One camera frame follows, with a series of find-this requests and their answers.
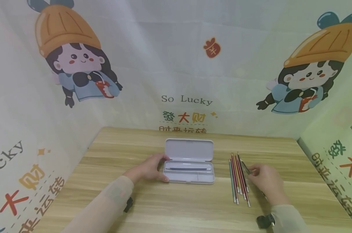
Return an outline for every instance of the red drink cup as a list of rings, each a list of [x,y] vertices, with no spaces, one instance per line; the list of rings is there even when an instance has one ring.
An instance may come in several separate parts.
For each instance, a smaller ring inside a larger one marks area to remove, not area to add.
[[[100,89],[103,96],[110,99],[114,98],[114,96],[108,91],[108,86],[110,86],[110,84],[107,81],[104,81],[104,80],[97,81],[96,86]]]
[[[315,98],[317,98],[317,95],[314,95],[314,96],[311,96],[311,97],[307,97],[307,98],[304,98],[301,100],[300,102],[300,107],[299,107],[299,113],[303,113],[305,111],[308,111],[309,110],[309,107],[307,106],[305,109],[304,109],[304,106],[311,100],[314,100]]]

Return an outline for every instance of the orange knit hat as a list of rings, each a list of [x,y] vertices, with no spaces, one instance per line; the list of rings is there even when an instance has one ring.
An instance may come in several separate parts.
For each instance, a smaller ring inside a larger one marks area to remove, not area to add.
[[[88,23],[77,12],[62,5],[51,5],[42,10],[35,23],[35,35],[43,57],[68,43],[101,49],[100,41]]]
[[[319,61],[345,62],[352,53],[352,23],[319,30],[304,40],[284,62],[284,68]]]

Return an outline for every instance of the cartoon girl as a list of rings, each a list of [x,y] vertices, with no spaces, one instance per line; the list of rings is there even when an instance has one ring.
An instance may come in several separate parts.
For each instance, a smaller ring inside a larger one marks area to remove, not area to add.
[[[284,62],[278,78],[267,84],[271,93],[256,104],[259,110],[276,103],[274,113],[301,113],[328,97],[352,53],[352,14],[340,22],[335,13],[326,12],[317,25],[321,30],[304,40]]]
[[[65,93],[65,105],[72,108],[75,92],[79,101],[114,98],[122,85],[111,70],[100,41],[88,23],[74,10],[73,0],[28,0],[40,12],[35,24],[40,54],[46,59]]]

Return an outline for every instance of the blue jacket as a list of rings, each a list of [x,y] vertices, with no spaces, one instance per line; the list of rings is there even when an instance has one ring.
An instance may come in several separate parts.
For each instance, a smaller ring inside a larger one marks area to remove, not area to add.
[[[96,71],[96,72],[100,73],[102,78],[110,84],[110,86],[108,87],[110,94],[112,94],[113,96],[118,96],[119,95],[118,86],[101,71]],[[72,80],[72,75],[73,74],[60,73],[58,74],[58,79],[60,84],[64,88],[75,92],[76,97],[78,98],[79,101],[87,100],[90,98],[105,98],[105,96],[102,94],[100,89],[96,86],[96,83],[94,81],[89,81],[86,86],[76,86],[74,81]]]
[[[309,102],[308,104],[309,108],[314,108],[314,106],[316,106],[324,96],[324,89],[321,86],[318,86],[317,88],[318,90],[315,93],[317,97]],[[284,101],[284,98],[290,91],[291,89],[283,84],[277,84],[272,89],[272,95],[273,95],[274,101],[276,102],[276,106],[274,106],[274,108],[272,109],[272,112],[279,113],[279,114],[295,114],[299,112],[299,108],[301,106],[301,101],[302,101],[301,97],[298,97],[291,102]]]

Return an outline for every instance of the black clip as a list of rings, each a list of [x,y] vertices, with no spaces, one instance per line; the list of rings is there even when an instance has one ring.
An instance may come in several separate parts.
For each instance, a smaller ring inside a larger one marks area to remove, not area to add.
[[[272,214],[269,214],[267,216],[259,216],[256,218],[256,222],[258,223],[260,229],[267,229],[271,225],[274,226],[274,224],[276,223]]]
[[[128,199],[128,201],[127,201],[127,206],[126,206],[126,208],[124,209],[124,212],[125,212],[125,213],[128,213],[128,211],[129,211],[129,209],[132,207],[132,205],[133,205],[133,199],[132,199],[132,197],[130,197],[130,198]]]

